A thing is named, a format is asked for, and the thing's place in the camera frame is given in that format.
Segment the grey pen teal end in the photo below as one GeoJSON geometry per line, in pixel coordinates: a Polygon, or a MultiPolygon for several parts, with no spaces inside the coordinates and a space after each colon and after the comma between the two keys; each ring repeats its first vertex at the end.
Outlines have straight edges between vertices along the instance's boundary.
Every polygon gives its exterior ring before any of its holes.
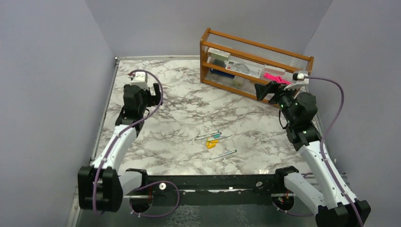
{"type": "Polygon", "coordinates": [[[202,140],[202,139],[207,139],[207,138],[215,138],[216,136],[220,136],[220,135],[221,135],[221,132],[220,132],[220,134],[215,134],[215,135],[212,135],[212,136],[209,136],[209,137],[204,136],[204,137],[200,137],[200,138],[195,138],[195,140],[202,140]]]}

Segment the white green box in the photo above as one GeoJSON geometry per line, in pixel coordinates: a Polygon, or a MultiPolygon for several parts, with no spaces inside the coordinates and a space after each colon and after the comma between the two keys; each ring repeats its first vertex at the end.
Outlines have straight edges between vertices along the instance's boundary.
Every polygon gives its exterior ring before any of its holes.
{"type": "Polygon", "coordinates": [[[230,57],[230,53],[212,47],[208,48],[207,54],[209,57],[220,61],[228,61],[230,57]]]}

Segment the pink plastic tool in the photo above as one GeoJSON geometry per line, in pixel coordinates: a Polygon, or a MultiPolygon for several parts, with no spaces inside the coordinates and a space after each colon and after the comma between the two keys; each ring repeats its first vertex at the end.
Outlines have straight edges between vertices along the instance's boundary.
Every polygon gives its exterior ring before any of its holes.
{"type": "Polygon", "coordinates": [[[285,80],[281,76],[275,76],[275,75],[272,75],[272,74],[267,73],[267,72],[264,73],[263,77],[265,79],[267,79],[267,80],[275,81],[275,82],[280,83],[280,84],[286,84],[286,85],[292,84],[292,82],[290,82],[288,80],[285,80]]]}

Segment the orange wooden shelf rack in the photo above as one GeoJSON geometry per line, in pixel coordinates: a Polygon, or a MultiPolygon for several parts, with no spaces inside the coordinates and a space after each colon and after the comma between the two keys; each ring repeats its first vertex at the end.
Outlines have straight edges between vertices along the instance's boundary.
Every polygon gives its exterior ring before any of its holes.
{"type": "Polygon", "coordinates": [[[254,85],[288,84],[296,95],[307,81],[293,73],[311,74],[314,57],[207,28],[200,43],[200,82],[256,99],[254,85]]]}

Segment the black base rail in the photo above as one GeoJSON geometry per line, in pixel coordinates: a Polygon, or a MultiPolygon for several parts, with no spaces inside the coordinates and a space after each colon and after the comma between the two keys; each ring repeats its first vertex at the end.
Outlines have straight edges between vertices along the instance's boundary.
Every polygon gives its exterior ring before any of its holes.
{"type": "Polygon", "coordinates": [[[146,189],[132,190],[134,205],[153,206],[272,205],[291,209],[295,196],[273,174],[263,175],[150,175],[146,189]]]}

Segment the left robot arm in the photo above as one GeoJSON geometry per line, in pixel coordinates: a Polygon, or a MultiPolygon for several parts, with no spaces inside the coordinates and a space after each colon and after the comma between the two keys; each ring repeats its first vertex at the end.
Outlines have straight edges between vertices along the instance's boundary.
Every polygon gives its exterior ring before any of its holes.
{"type": "Polygon", "coordinates": [[[123,87],[123,107],[115,121],[111,139],[103,152],[89,166],[78,171],[78,203],[84,210],[117,212],[122,199],[131,190],[143,194],[148,190],[144,170],[130,170],[118,175],[118,170],[128,148],[138,137],[144,121],[153,112],[145,114],[149,107],[158,109],[163,101],[163,88],[153,85],[152,95],[145,83],[123,87]]]}

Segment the blue flat box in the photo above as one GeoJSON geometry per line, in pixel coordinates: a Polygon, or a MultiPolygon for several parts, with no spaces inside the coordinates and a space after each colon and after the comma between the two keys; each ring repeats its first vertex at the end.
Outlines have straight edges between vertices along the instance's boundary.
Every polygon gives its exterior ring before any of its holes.
{"type": "Polygon", "coordinates": [[[220,75],[220,76],[223,76],[226,78],[230,78],[230,79],[233,79],[235,77],[235,75],[232,75],[232,74],[220,71],[220,70],[216,70],[216,69],[210,69],[209,71],[210,71],[210,73],[217,74],[217,75],[220,75]]]}

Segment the grey pen purple end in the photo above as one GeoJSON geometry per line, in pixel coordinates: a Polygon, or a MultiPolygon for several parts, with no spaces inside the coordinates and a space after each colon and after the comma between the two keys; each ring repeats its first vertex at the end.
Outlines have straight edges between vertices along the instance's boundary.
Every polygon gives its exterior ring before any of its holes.
{"type": "Polygon", "coordinates": [[[220,136],[218,138],[216,138],[216,140],[222,140],[222,139],[227,139],[230,138],[232,135],[224,135],[224,136],[220,136]]]}

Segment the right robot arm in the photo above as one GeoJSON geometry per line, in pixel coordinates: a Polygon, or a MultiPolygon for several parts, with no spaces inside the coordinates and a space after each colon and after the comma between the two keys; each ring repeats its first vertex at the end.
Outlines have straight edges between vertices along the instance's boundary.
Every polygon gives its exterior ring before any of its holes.
{"type": "Polygon", "coordinates": [[[295,95],[285,84],[271,82],[254,85],[257,100],[273,94],[269,104],[277,104],[286,119],[287,138],[308,164],[320,186],[316,189],[295,169],[276,171],[273,187],[278,192],[287,189],[310,209],[319,227],[362,227],[370,214],[367,201],[361,201],[347,186],[336,169],[323,137],[313,123],[317,113],[316,98],[308,92],[295,95]]]}

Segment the small white box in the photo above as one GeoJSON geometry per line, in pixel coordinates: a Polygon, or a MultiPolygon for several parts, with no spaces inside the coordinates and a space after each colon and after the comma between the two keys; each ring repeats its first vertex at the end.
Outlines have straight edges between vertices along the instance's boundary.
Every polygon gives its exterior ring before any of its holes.
{"type": "Polygon", "coordinates": [[[241,87],[243,85],[244,81],[245,81],[245,78],[235,76],[233,78],[233,85],[237,86],[237,87],[241,87]]]}

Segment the white printed card package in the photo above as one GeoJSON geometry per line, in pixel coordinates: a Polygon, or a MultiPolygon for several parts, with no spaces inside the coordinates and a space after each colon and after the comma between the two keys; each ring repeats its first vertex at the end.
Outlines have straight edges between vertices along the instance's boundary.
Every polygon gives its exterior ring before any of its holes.
{"type": "Polygon", "coordinates": [[[259,78],[262,68],[255,64],[245,63],[243,61],[225,61],[225,69],[241,73],[253,78],[259,78]]]}

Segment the yellow pen cap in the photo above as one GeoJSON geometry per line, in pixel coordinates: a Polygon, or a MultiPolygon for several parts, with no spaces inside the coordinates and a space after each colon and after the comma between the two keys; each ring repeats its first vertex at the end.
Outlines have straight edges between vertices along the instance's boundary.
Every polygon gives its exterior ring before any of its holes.
{"type": "Polygon", "coordinates": [[[216,143],[207,143],[208,149],[214,148],[215,146],[216,146],[216,143]]]}
{"type": "Polygon", "coordinates": [[[208,140],[207,141],[207,146],[211,145],[211,144],[216,144],[218,143],[218,140],[208,140]]]}

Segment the grey pen green end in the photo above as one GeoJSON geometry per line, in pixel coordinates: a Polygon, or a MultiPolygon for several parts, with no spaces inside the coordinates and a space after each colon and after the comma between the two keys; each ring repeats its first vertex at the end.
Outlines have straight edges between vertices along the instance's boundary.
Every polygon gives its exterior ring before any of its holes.
{"type": "Polygon", "coordinates": [[[220,134],[220,131],[216,130],[216,131],[211,131],[211,132],[207,132],[207,133],[204,133],[204,134],[198,134],[196,136],[196,138],[200,138],[200,137],[204,137],[204,136],[209,137],[209,136],[212,136],[212,135],[215,135],[215,134],[220,134]]]}

